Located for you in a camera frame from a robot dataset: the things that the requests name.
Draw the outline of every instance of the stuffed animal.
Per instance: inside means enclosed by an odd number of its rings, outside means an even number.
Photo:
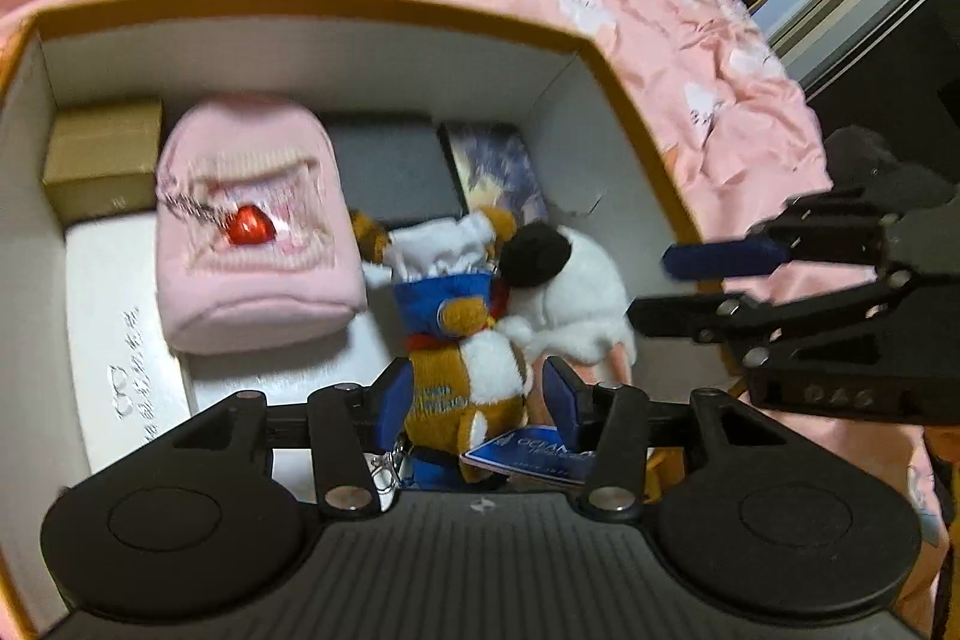
[[[587,384],[631,384],[637,343],[626,316],[630,298],[599,244],[573,229],[529,223],[504,245],[499,271],[510,298],[496,330],[532,367],[531,424],[553,426],[542,385],[550,356],[566,360]]]
[[[462,220],[431,220],[389,236],[366,215],[353,213],[352,219],[361,257],[392,271],[414,367],[405,429],[415,447],[415,471],[416,449],[458,458],[520,426],[526,368],[510,340],[491,328],[497,314],[493,259],[517,229],[512,215],[484,207]],[[478,482],[486,475],[459,461],[450,464],[458,480]]]

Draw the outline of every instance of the orange plush toy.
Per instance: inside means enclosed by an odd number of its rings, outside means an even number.
[[[414,367],[405,427],[415,447],[414,480],[444,487],[478,482],[486,473],[459,462],[459,454],[523,422],[525,364],[491,328],[498,309],[493,259],[517,231],[514,218],[484,207],[388,237],[354,214],[353,229],[364,260],[390,266],[394,278]]]

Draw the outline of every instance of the circular pad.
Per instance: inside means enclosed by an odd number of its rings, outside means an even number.
[[[827,621],[891,605],[920,550],[917,514],[851,464],[791,450],[731,447],[671,489],[656,514],[664,555],[750,613]]]
[[[263,591],[299,555],[299,503],[249,464],[172,449],[152,469],[126,466],[67,491],[43,521],[43,557],[71,608],[199,618]]]
[[[181,551],[210,537],[220,506],[199,491],[144,488],[119,501],[109,517],[113,536],[141,551]]]

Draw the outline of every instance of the metal chain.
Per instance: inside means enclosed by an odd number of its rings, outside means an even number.
[[[377,487],[377,493],[381,496],[391,493],[397,488],[400,488],[400,468],[403,466],[403,460],[407,456],[407,450],[409,448],[409,440],[405,435],[400,434],[397,437],[397,442],[394,443],[394,448],[388,453],[383,453],[382,456],[373,456],[371,459],[371,475],[373,476],[373,485],[376,485],[376,476],[381,472],[386,471],[388,473],[387,485],[383,488]]]
[[[223,231],[227,230],[229,220],[233,217],[230,210],[211,207],[186,194],[165,194],[163,201],[173,212],[189,215],[190,218],[203,220],[205,223],[213,223]]]

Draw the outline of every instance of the black pom pom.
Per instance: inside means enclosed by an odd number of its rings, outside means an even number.
[[[546,223],[528,223],[503,245],[500,276],[510,287],[537,287],[548,283],[570,260],[568,239]]]

